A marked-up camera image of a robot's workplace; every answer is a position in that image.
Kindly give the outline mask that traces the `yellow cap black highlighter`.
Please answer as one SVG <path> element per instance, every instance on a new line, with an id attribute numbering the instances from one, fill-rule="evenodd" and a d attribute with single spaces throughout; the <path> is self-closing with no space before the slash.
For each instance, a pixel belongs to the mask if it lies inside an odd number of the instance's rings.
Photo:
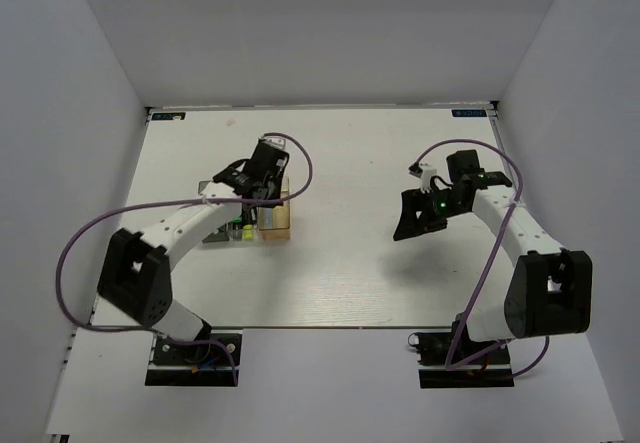
<path id="1" fill-rule="evenodd" d="M 244 241 L 253 241 L 254 236 L 254 227 L 251 224 L 247 224 L 242 229 L 242 239 Z"/>

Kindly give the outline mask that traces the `blue pastel highlighter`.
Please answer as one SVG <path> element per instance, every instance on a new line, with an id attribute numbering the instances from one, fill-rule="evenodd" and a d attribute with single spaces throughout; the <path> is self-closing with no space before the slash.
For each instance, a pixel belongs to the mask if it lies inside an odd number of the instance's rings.
<path id="1" fill-rule="evenodd" d="M 263 208 L 262 228 L 266 230 L 271 230 L 274 228 L 274 209 L 273 208 Z"/>

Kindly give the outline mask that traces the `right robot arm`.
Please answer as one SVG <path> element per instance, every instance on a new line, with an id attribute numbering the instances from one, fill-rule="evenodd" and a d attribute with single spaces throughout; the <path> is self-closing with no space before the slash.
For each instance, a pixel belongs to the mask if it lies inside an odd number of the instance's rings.
<path id="1" fill-rule="evenodd" d="M 514 183 L 501 171 L 487 171 L 474 150 L 446 159 L 449 180 L 439 185 L 434 167 L 410 166 L 420 186 L 401 194 L 396 241 L 446 229 L 449 219 L 474 214 L 500 238 L 513 265 L 511 281 L 497 302 L 470 312 L 451 347 L 461 360 L 484 354 L 488 341 L 585 332 L 590 325 L 593 263 L 551 237 L 516 202 Z"/>

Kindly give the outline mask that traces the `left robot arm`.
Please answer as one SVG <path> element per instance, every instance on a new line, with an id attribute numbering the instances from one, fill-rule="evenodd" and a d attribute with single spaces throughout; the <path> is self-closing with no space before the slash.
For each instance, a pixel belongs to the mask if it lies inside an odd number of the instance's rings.
<path id="1" fill-rule="evenodd" d="M 140 326 L 177 340 L 188 361 L 205 359 L 211 326 L 174 298 L 172 271 L 206 236 L 241 215 L 243 199 L 278 199 L 288 160 L 282 146 L 261 138 L 248 160 L 213 176 L 196 202 L 142 230 L 118 230 L 107 248 L 99 296 Z"/>

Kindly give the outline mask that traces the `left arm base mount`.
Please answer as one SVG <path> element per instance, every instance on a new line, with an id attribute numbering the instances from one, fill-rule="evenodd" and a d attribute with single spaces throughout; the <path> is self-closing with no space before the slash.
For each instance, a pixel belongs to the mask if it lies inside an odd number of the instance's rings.
<path id="1" fill-rule="evenodd" d="M 156 339 L 146 371 L 147 387 L 235 387 L 239 377 L 242 332 L 212 333 L 211 339 L 225 347 L 186 347 Z"/>

